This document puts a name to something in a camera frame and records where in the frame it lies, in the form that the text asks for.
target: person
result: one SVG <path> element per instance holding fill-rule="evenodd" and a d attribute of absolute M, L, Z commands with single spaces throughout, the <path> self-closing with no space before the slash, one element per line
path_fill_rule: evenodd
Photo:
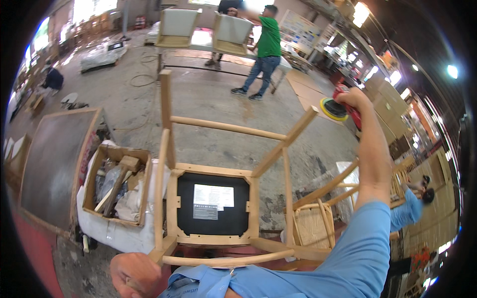
<path fill-rule="evenodd" d="M 406 201 L 401 206 L 391 210 L 391 232 L 399 231 L 403 227 L 419 221 L 422 216 L 423 206 L 431 204 L 434 200 L 434 189 L 427 189 L 430 181 L 429 176 L 424 175 L 423 180 L 416 184 L 401 184 Z M 411 189 L 419 191 L 420 199 L 417 198 Z"/>
<path fill-rule="evenodd" d="M 52 88 L 55 93 L 63 87 L 63 75 L 52 67 L 51 60 L 47 60 L 41 72 L 46 73 L 45 82 L 41 85 L 43 88 Z"/>
<path fill-rule="evenodd" d="M 181 266 L 169 277 L 160 298 L 379 296 L 390 254 L 389 150 L 373 104 L 360 89 L 351 88 L 350 93 L 339 94 L 336 101 L 361 113 L 360 192 L 349 226 L 325 261 L 313 272 L 273 271 L 255 265 L 233 270 Z M 110 272 L 122 297 L 155 297 L 161 268 L 147 255 L 116 255 Z"/>
<path fill-rule="evenodd" d="M 275 20 L 277 12 L 278 8 L 275 5 L 265 6 L 265 9 L 261 15 L 239 10 L 238 17 L 257 21 L 262 25 L 262 34 L 260 35 L 260 40 L 257 42 L 257 48 L 259 51 L 257 54 L 257 59 L 255 60 L 255 64 L 250 70 L 250 74 L 245 80 L 243 86 L 230 90 L 233 94 L 247 96 L 247 91 L 249 90 L 250 85 L 256 79 L 258 74 L 263 72 L 262 87 L 256 94 L 249 97 L 249 99 L 253 101 L 262 100 L 262 96 L 270 84 L 271 74 L 280 64 L 280 30 L 278 28 L 278 23 Z"/>
<path fill-rule="evenodd" d="M 243 0 L 222 0 L 218 4 L 217 11 L 219 13 L 223 13 L 232 17 L 237 16 L 237 10 L 243 10 L 244 5 L 243 5 Z M 218 54 L 218 59 L 215 61 L 215 57 L 217 56 L 216 52 L 212 52 L 212 57 L 210 58 L 209 61 L 205 63 L 205 66 L 212 66 L 215 65 L 215 69 L 220 69 L 220 61 L 222 60 L 222 56 L 224 54 L 219 53 Z"/>
<path fill-rule="evenodd" d="M 388 277 L 402 275 L 404 273 L 414 273 L 424 269 L 427 264 L 432 263 L 436 256 L 436 251 L 430 252 L 429 248 L 425 246 L 421 251 L 412 254 L 410 257 L 395 262 L 390 261 Z"/>

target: man in green shirt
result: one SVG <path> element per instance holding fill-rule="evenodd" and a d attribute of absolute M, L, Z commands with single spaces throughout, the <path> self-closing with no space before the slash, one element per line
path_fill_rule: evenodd
<path fill-rule="evenodd" d="M 260 90 L 249 97 L 250 100 L 262 100 L 262 96 L 270 85 L 271 74 L 275 68 L 280 64 L 281 50 L 280 50 L 280 30 L 278 23 L 275 20 L 278 8 L 275 5 L 267 5 L 261 15 L 254 14 L 248 11 L 238 11 L 239 18 L 245 18 L 257 21 L 262 25 L 262 35 L 260 36 L 257 47 L 259 49 L 255 64 L 250 71 L 248 78 L 241 88 L 234 88 L 230 90 L 233 94 L 240 94 L 247 96 L 249 86 L 253 83 L 260 72 L 263 72 L 262 87 Z"/>

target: green t-shirt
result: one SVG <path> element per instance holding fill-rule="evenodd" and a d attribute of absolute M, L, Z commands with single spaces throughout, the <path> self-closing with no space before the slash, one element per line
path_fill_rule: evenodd
<path fill-rule="evenodd" d="M 260 36 L 257 48 L 257 57 L 281 56 L 280 50 L 280 30 L 275 19 L 259 17 L 262 21 L 262 35 Z"/>

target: bulletin board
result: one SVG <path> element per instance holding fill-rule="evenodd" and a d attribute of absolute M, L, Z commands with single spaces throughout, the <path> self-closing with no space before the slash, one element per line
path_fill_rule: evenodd
<path fill-rule="evenodd" d="M 287 10 L 280 22 L 280 37 L 293 48 L 311 54 L 321 29 L 301 15 Z"/>

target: wooden mallet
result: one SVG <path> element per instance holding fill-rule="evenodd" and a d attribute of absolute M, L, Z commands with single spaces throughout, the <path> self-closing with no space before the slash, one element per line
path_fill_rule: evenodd
<path fill-rule="evenodd" d="M 139 158 L 132 157 L 129 155 L 123 156 L 121 161 L 119 162 L 119 165 L 121 166 L 121 172 L 119 174 L 119 177 L 117 178 L 116 182 L 114 183 L 114 186 L 111 190 L 111 194 L 109 197 L 106 199 L 104 203 L 104 212 L 103 215 L 105 217 L 109 217 L 109 214 L 111 213 L 111 209 L 113 208 L 114 200 L 116 199 L 116 196 L 121 189 L 121 185 L 123 184 L 123 180 L 126 177 L 126 173 L 128 171 L 131 172 L 137 172 L 139 170 Z"/>

